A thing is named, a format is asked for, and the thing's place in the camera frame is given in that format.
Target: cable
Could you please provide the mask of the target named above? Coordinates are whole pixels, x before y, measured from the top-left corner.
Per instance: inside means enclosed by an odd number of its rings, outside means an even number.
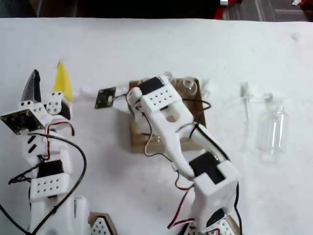
[[[215,147],[217,148],[217,150],[223,155],[223,157],[226,159],[226,160],[229,160],[229,157],[228,155],[221,149],[221,147],[219,147],[219,145],[213,141],[203,130],[201,130],[201,128],[197,125],[196,126],[196,129]]]
[[[126,96],[126,94],[127,94],[127,93],[125,93],[125,94],[120,94],[120,95],[118,95],[118,96],[115,96],[115,97],[113,98],[113,100],[118,99],[118,98],[120,98],[120,97],[122,97],[122,96]]]
[[[148,155],[148,153],[147,153],[147,147],[148,147],[148,144],[150,143],[150,141],[151,141],[151,139],[152,139],[152,136],[153,136],[153,133],[152,133],[152,126],[151,126],[151,123],[150,123],[150,121],[148,120],[146,114],[145,114],[144,112],[142,112],[142,115],[146,118],[146,120],[147,120],[147,122],[148,122],[148,124],[149,124],[149,128],[150,128],[150,136],[149,136],[149,138],[148,138],[148,140],[147,140],[147,142],[145,143],[145,146],[144,146],[144,155],[146,155],[147,157],[153,157],[153,156],[155,156],[155,155],[160,154],[160,155],[162,155],[163,157],[165,157],[167,160],[169,160],[170,162],[172,162],[172,160],[169,159],[169,158],[168,158],[165,154],[163,154],[163,153],[154,153],[154,154]]]
[[[19,182],[24,182],[24,181],[27,181],[29,183],[31,183],[31,178],[29,177],[25,177],[26,174],[30,173],[32,170],[34,169],[37,169],[43,162],[39,162],[38,164],[36,164],[35,166],[33,166],[32,168],[24,171],[23,173],[15,176],[14,178],[12,178],[10,181],[9,181],[9,185],[10,184],[15,184],[15,183],[19,183]]]
[[[74,127],[73,127],[73,125],[72,125],[69,121],[58,121],[58,122],[54,122],[54,123],[49,124],[49,125],[46,127],[46,129],[45,129],[45,134],[46,134],[46,135],[49,135],[50,126],[60,125],[60,124],[68,124],[68,125],[70,125],[70,127],[71,127],[71,129],[72,129],[72,136],[75,135]],[[49,141],[48,138],[47,138],[46,149],[47,149],[47,155],[48,155],[47,158],[46,158],[46,160],[49,160],[49,159],[50,159],[50,141]]]
[[[43,136],[43,137],[46,137],[46,138],[56,139],[56,140],[68,143],[69,145],[72,145],[73,147],[75,147],[81,153],[81,155],[83,157],[83,160],[84,160],[84,168],[83,168],[83,171],[82,171],[79,179],[77,180],[77,182],[75,183],[73,188],[69,191],[69,193],[55,207],[53,207],[53,209],[46,215],[46,217],[43,218],[43,220],[37,225],[37,227],[34,229],[33,233],[31,233],[32,235],[35,235],[38,232],[38,230],[44,225],[44,223],[58,210],[58,208],[73,194],[73,192],[79,186],[79,184],[81,183],[81,181],[82,181],[82,179],[83,179],[83,177],[85,175],[85,172],[86,172],[87,159],[86,159],[86,156],[85,156],[83,150],[78,145],[76,145],[75,143],[73,143],[73,142],[71,142],[69,140],[63,139],[63,138],[58,137],[58,136],[45,135],[45,134],[42,134],[42,133],[29,133],[28,135],[29,136],[38,135],[38,136]]]
[[[212,104],[210,104],[209,102],[205,101],[205,100],[201,100],[201,99],[182,99],[183,101],[193,101],[193,102],[201,102],[201,103],[205,103],[208,106],[203,108],[201,111],[197,112],[197,114],[194,117],[194,121],[198,121],[198,117],[199,115],[204,112],[205,110],[208,110],[210,108],[212,108]]]
[[[216,231],[217,231],[217,235],[221,234],[221,230],[219,228],[212,229],[212,230],[208,231],[206,234],[213,234]]]
[[[183,202],[184,202],[184,200],[185,200],[185,198],[186,198],[188,192],[190,191],[190,189],[189,189],[189,190],[184,194],[184,196],[182,197],[182,199],[181,199],[181,201],[180,201],[180,204],[179,204],[179,206],[178,206],[178,208],[177,208],[177,211],[176,211],[176,213],[175,213],[175,215],[174,215],[174,218],[172,219],[171,223],[169,223],[169,225],[167,226],[167,229],[170,229],[171,227],[176,226],[176,225],[179,225],[179,224],[184,224],[184,223],[189,223],[189,222],[193,222],[193,221],[194,221],[193,218],[190,218],[190,219],[186,219],[186,220],[181,220],[181,221],[179,221],[179,222],[175,222],[176,219],[177,219],[177,217],[178,217],[178,215],[179,215],[179,213],[180,213],[181,206],[182,206],[182,204],[183,204]]]
[[[8,220],[10,220],[10,222],[15,225],[15,227],[17,227],[17,228],[18,228],[20,231],[22,231],[24,234],[26,234],[26,235],[31,235],[31,233],[29,233],[28,231],[26,231],[25,229],[23,229],[17,222],[15,222],[15,220],[8,214],[8,212],[6,212],[6,210],[2,207],[1,204],[0,204],[0,210],[1,210],[2,213],[8,218]]]
[[[242,235],[243,234],[243,225],[242,225],[242,221],[241,221],[241,216],[239,214],[239,211],[237,209],[237,205],[238,205],[238,201],[239,201],[239,183],[237,184],[237,187],[236,187],[236,199],[235,199],[235,212],[236,212],[236,215],[238,217],[238,220],[239,220],[239,235]]]
[[[180,190],[182,190],[182,191],[188,191],[189,189],[191,189],[191,188],[194,186],[194,184],[192,184],[192,185],[189,186],[188,188],[179,187],[179,186],[177,185],[177,183],[178,183],[178,180],[179,180],[180,173],[179,173],[179,171],[176,171],[176,172],[177,172],[177,178],[176,178],[176,180],[175,180],[175,187],[176,187],[176,188],[178,188],[178,189],[180,189]]]

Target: circuit board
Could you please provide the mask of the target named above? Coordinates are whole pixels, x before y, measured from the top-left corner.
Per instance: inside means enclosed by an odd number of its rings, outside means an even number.
[[[16,135],[19,135],[22,130],[28,130],[30,132],[43,128],[43,125],[29,109],[3,115],[0,119]]]

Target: wooden block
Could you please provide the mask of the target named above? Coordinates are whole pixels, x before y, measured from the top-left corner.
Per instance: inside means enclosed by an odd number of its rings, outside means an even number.
[[[109,216],[109,214],[90,212],[89,219],[88,219],[88,223],[90,224],[90,226],[92,226],[96,222],[98,217],[105,217],[107,219],[109,227],[111,228],[111,230],[113,232],[113,235],[117,235],[116,228],[115,228],[113,221],[111,220],[111,217]]]

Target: glass vial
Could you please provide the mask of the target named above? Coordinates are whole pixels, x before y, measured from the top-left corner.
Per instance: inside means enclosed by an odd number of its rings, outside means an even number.
[[[186,77],[179,81],[178,90],[181,97],[193,98],[197,93],[198,87],[194,78]]]

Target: floor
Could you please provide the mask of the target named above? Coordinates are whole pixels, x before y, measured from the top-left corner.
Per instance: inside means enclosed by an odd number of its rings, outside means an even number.
[[[311,21],[313,7],[293,6],[291,0],[243,0],[225,11],[224,20],[242,21]]]
[[[0,17],[35,17],[36,15],[39,17],[101,17],[101,15],[96,13],[96,10],[90,11],[93,8],[88,2],[90,1],[0,0]],[[223,19],[267,22],[313,22],[313,7],[306,6],[301,8],[299,5],[293,6],[291,2],[292,0],[243,0],[242,4],[235,4],[229,7],[225,11]],[[203,18],[209,18],[205,14],[205,12],[202,14]]]

